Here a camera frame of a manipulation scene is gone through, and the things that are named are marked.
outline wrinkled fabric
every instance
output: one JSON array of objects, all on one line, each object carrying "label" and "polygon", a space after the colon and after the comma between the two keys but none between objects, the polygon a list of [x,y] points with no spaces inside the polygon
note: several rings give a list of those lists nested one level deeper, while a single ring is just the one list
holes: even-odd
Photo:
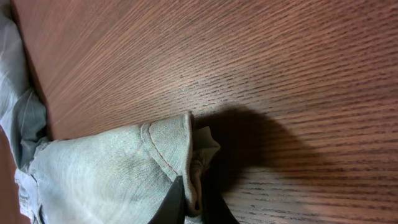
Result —
[{"label": "wrinkled fabric", "polygon": [[185,223],[200,220],[200,177],[220,146],[209,128],[192,131],[189,113],[52,142],[45,117],[17,27],[0,13],[0,125],[17,165],[21,213],[32,223],[147,223],[182,175]]}]

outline wood grain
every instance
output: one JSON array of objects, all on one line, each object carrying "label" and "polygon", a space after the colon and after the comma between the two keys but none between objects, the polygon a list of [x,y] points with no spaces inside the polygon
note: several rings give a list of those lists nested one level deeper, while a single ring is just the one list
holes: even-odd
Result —
[{"label": "wood grain", "polygon": [[190,110],[240,223],[398,223],[397,1],[14,4],[54,138]]}]

